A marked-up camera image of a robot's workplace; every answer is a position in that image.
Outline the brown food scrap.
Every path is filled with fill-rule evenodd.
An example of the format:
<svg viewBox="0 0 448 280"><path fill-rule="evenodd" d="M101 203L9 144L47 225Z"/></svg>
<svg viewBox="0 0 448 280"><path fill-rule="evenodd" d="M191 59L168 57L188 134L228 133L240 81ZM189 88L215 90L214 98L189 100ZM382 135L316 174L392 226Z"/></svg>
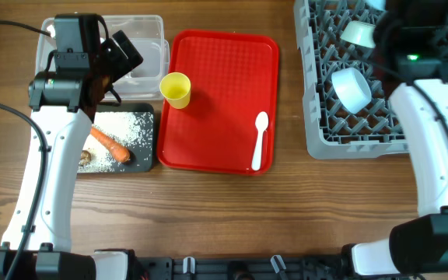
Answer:
<svg viewBox="0 0 448 280"><path fill-rule="evenodd" d="M79 165L80 166L87 166L92 160L91 154L87 150L82 150Z"/></svg>

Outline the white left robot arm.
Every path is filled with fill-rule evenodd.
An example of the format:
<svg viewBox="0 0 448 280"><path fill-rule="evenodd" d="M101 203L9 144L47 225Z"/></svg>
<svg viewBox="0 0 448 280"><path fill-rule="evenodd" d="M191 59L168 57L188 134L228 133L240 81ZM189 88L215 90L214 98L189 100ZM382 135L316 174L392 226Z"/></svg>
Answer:
<svg viewBox="0 0 448 280"><path fill-rule="evenodd" d="M133 250L71 251L71 209L82 148L98 104L142 63L102 16L54 18L56 48L29 85L30 150L15 211L0 245L0 279L146 279Z"/></svg>

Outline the light blue bowl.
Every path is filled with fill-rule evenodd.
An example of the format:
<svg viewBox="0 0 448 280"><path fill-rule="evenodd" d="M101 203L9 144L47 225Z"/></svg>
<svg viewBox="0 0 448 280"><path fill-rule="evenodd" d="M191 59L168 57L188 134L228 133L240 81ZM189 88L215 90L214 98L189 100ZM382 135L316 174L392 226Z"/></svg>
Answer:
<svg viewBox="0 0 448 280"><path fill-rule="evenodd" d="M349 113L357 114L372 99L368 82L356 68L334 72L331 75L331 82L338 99Z"/></svg>

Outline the yellow plastic cup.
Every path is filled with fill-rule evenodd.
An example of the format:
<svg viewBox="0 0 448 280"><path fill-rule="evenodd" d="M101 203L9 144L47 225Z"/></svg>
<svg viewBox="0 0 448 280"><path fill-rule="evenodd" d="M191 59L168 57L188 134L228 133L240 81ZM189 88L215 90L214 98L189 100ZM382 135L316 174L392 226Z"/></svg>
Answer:
<svg viewBox="0 0 448 280"><path fill-rule="evenodd" d="M191 99L191 81L183 73L172 72L166 75L159 84L159 90L170 106L183 109Z"/></svg>

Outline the green bowl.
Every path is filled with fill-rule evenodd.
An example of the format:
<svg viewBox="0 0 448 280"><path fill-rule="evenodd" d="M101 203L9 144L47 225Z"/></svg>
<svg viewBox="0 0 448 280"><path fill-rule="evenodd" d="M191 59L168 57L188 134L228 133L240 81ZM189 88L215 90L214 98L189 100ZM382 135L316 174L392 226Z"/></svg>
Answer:
<svg viewBox="0 0 448 280"><path fill-rule="evenodd" d="M341 39L350 44L373 49L376 44L373 40L373 32L376 26L361 21L351 21L341 34Z"/></svg>

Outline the white plastic spoon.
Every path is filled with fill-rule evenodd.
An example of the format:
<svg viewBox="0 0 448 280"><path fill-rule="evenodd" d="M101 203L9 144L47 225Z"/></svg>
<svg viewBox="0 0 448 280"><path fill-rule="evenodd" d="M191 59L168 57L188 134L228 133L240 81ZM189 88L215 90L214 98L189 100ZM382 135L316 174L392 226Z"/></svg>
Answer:
<svg viewBox="0 0 448 280"><path fill-rule="evenodd" d="M268 128L268 114L265 111L261 111L257 115L255 128L257 129L257 139L254 147L251 168L254 171L258 171L261 168L263 137Z"/></svg>

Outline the orange carrot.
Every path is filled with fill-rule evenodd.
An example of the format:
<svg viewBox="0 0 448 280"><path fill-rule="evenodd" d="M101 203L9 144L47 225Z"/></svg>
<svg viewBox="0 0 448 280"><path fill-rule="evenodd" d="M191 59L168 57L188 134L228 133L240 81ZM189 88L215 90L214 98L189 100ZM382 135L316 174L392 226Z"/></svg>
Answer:
<svg viewBox="0 0 448 280"><path fill-rule="evenodd" d="M112 158L119 163L126 163L130 160L129 150L108 135L105 135L96 128L91 128L90 134L110 153Z"/></svg>

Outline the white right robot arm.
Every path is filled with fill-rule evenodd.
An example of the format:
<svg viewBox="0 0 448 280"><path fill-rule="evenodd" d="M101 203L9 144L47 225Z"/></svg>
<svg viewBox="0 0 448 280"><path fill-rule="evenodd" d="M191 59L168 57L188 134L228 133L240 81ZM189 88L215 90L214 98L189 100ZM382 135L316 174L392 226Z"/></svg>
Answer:
<svg viewBox="0 0 448 280"><path fill-rule="evenodd" d="M418 217L348 254L355 275L448 272L448 1L374 1L372 65L408 143Z"/></svg>

